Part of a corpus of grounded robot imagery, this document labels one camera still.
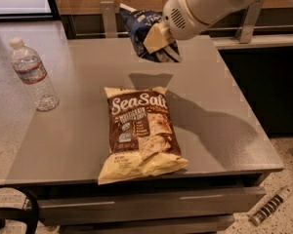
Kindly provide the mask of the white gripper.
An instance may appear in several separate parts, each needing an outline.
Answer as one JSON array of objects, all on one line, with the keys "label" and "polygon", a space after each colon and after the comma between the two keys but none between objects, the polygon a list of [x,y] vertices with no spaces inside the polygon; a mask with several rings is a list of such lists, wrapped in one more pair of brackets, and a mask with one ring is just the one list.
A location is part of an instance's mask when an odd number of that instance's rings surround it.
[{"label": "white gripper", "polygon": [[144,41],[150,54],[169,50],[174,39],[188,40],[207,28],[207,24],[194,15],[187,0],[168,0],[163,8],[163,21],[150,28]]}]

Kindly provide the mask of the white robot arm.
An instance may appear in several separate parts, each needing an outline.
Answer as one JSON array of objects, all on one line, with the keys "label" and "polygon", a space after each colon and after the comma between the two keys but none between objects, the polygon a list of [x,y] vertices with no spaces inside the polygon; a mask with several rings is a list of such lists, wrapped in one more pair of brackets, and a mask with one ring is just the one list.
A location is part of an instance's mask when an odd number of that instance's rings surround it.
[{"label": "white robot arm", "polygon": [[[175,40],[188,40],[257,0],[168,0],[162,21],[149,30],[144,45],[152,54]],[[293,0],[286,0],[293,5]]]}]

